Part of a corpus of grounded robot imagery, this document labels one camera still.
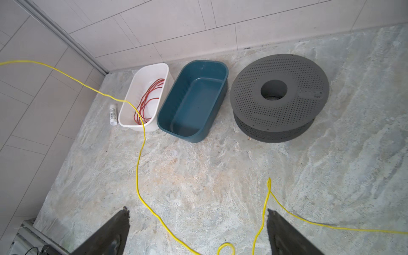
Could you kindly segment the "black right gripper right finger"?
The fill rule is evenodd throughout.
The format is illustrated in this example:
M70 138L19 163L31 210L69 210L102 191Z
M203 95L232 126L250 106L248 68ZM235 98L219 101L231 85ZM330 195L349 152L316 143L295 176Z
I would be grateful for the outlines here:
M273 255L323 255L277 211L267 211L267 232Z

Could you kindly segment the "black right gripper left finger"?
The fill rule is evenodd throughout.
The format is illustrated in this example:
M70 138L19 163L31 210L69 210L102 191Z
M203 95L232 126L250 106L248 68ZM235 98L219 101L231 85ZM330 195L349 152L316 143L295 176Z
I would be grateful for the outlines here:
M130 230L130 211L123 207L72 255L122 255Z

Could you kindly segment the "grey perforated cable spool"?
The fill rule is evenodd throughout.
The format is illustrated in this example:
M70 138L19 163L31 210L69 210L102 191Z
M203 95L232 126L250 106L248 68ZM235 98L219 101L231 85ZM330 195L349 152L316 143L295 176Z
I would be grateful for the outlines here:
M245 67L231 87L236 124L248 137L280 143L305 133L329 96L329 81L315 62L276 54Z

